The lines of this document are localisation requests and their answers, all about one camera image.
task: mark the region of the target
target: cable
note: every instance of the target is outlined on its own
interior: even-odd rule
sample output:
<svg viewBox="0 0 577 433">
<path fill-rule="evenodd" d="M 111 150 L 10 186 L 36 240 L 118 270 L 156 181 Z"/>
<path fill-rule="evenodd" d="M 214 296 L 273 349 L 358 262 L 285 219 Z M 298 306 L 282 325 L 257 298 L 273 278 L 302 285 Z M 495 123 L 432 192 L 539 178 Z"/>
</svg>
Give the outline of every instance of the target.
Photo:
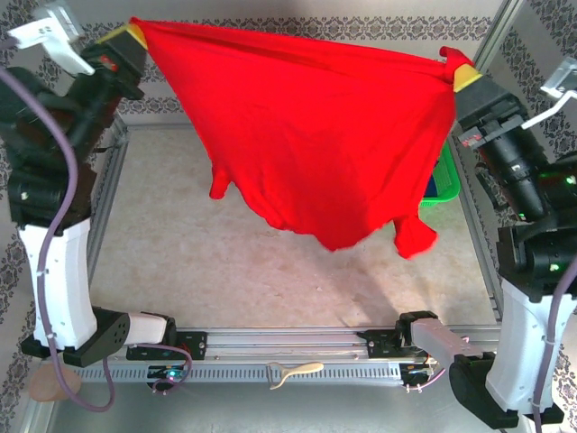
<svg viewBox="0 0 577 433">
<path fill-rule="evenodd" d="M 543 389 L 545 388 L 545 380 L 547 378 L 547 371 L 549 364 L 553 359 L 553 349 L 555 341 L 555 326 L 557 324 L 557 317 L 559 316 L 559 309 L 563 295 L 569 290 L 572 282 L 577 278 L 577 256 L 573 259 L 563 277 L 557 283 L 555 291 L 553 292 L 553 299 L 551 300 L 551 309 L 549 310 L 549 321 L 547 322 L 547 335 L 545 338 L 545 351 L 543 353 L 543 361 L 539 367 L 539 374 L 535 384 L 535 391 L 533 393 L 533 418 L 535 421 L 536 433 L 542 433 L 543 426 L 541 425 L 541 397 Z"/>
<path fill-rule="evenodd" d="M 0 42 L 0 50 L 5 50 L 12 48 L 17 43 L 15 38 L 8 38 L 5 41 Z M 76 155 L 74 153 L 74 149 L 72 148 L 68 137 L 62 132 L 58 122 L 52 117 L 52 115 L 46 110 L 46 108 L 42 105 L 42 103 L 28 91 L 28 89 L 16 79 L 8 70 L 5 68 L 0 68 L 0 80 L 2 80 L 37 116 L 38 118 L 44 123 L 46 128 L 54 137 L 57 145 L 59 146 L 62 154 L 64 156 L 64 160 L 66 162 L 68 168 L 68 175 L 69 175 L 69 183 L 66 188 L 66 193 L 64 195 L 64 199 L 60 205 L 56 216 L 51 221 L 48 230 L 46 231 L 46 235 L 44 236 L 44 240 L 42 241 L 41 249 L 38 256 L 38 266 L 36 268 L 36 276 L 37 276 L 37 296 L 38 296 L 38 310 L 40 312 L 42 327 L 44 329 L 44 333 L 46 334 L 46 338 L 48 341 L 48 348 L 50 350 L 50 358 L 54 365 L 54 372 L 56 374 L 56 378 L 62 390 L 68 395 L 68 397 L 74 401 L 77 405 L 83 407 L 84 409 L 91 410 L 93 412 L 105 412 L 109 410 L 115 400 L 115 390 L 114 390 L 114 383 L 112 380 L 112 375 L 110 374 L 110 368 L 108 366 L 108 358 L 105 357 L 102 360 L 102 367 L 105 373 L 106 383 L 108 385 L 108 390 L 110 391 L 110 399 L 105 406 L 95 406 L 90 404 L 83 399 L 81 399 L 76 393 L 74 393 L 66 383 L 64 379 L 64 375 L 62 372 L 62 367 L 60 365 L 60 360 L 58 357 L 58 349 L 56 347 L 56 342 L 54 338 L 56 335 L 52 332 L 52 325 L 50 323 L 50 317 L 48 313 L 48 307 L 46 304 L 46 281 L 45 275 L 48 272 L 46 269 L 46 262 L 48 258 L 48 251 L 50 249 L 50 243 L 54 238 L 57 228 L 59 227 L 60 223 L 64 219 L 64 216 L 68 212 L 72 200 L 76 194 L 76 189 L 78 185 L 78 163 L 76 160 Z M 182 349 L 178 349 L 176 347 L 170 347 L 167 345 L 142 345 L 145 347 L 150 348 L 158 348 L 161 350 L 172 350 L 175 352 L 180 352 L 187 358 L 185 364 L 188 366 L 187 372 L 183 379 L 174 384 L 174 386 L 169 391 L 174 391 L 177 389 L 190 375 L 190 371 L 192 369 L 192 357 L 190 354 Z M 153 385 L 153 390 L 156 391 L 157 384 L 161 382 L 170 382 L 169 380 L 160 379 Z"/>
<path fill-rule="evenodd" d="M 467 343 L 469 343 L 469 337 L 464 336 L 463 340 Z M 417 385 L 417 386 L 405 386 L 404 388 L 407 390 L 407 392 L 411 392 L 411 391 L 423 391 L 424 388 L 426 388 L 427 386 L 432 385 L 433 383 L 435 383 L 436 381 L 439 380 L 439 378 L 444 374 L 445 369 L 441 369 L 441 371 L 439 373 L 437 373 L 436 375 L 434 375 L 431 379 L 429 379 L 428 381 L 426 381 L 425 383 L 423 383 L 422 385 Z"/>
</svg>

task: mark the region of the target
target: beige floor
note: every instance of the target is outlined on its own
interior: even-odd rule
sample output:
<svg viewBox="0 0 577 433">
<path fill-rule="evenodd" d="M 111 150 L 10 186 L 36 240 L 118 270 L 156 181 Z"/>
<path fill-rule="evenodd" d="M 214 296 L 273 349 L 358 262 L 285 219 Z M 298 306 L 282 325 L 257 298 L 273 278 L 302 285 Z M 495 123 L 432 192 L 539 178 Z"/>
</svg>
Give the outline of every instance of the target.
<svg viewBox="0 0 577 433">
<path fill-rule="evenodd" d="M 133 133 L 95 305 L 168 314 L 182 327 L 392 325 L 415 309 L 446 324 L 494 322 L 458 200 L 422 210 L 440 240 L 405 261 L 392 226 L 329 253 L 311 236 L 268 227 L 235 188 L 211 200 L 210 181 L 191 130 Z"/>
</svg>

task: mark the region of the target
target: red t-shirt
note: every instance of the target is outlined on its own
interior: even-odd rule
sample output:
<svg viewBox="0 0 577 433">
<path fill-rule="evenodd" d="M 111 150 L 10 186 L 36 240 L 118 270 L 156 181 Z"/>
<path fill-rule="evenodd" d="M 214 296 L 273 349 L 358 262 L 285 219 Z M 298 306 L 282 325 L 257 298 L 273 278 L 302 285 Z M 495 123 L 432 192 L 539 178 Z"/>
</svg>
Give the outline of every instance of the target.
<svg viewBox="0 0 577 433">
<path fill-rule="evenodd" d="M 418 218 L 455 117 L 447 62 L 330 41 L 133 18 L 213 163 L 273 227 L 353 246 L 391 220 L 398 253 L 429 248 Z"/>
</svg>

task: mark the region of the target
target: table surface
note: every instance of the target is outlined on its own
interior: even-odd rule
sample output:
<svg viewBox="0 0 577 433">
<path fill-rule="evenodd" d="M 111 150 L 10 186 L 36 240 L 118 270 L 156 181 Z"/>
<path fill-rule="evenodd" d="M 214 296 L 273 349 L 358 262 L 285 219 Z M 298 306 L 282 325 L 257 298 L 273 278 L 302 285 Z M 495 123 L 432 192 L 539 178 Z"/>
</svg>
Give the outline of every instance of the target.
<svg viewBox="0 0 577 433">
<path fill-rule="evenodd" d="M 447 325 L 495 322 L 458 199 L 421 209 L 439 241 L 407 261 L 392 225 L 330 253 L 312 236 L 269 227 L 234 187 L 211 200 L 210 183 L 192 129 L 132 132 L 95 305 L 167 314 L 181 327 L 390 326 L 419 309 Z"/>
</svg>

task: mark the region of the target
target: green container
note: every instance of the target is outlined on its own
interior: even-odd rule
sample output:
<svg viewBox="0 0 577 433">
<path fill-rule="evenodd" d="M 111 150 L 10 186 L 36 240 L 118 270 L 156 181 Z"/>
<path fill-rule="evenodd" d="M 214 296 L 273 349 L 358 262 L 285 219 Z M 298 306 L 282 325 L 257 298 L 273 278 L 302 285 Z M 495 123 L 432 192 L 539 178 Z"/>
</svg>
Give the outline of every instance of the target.
<svg viewBox="0 0 577 433">
<path fill-rule="evenodd" d="M 448 143 L 441 150 L 441 157 L 435 170 L 433 170 L 433 179 L 435 180 L 437 197 L 423 198 L 420 207 L 436 206 L 439 203 L 451 201 L 459 195 L 461 182 Z"/>
</svg>

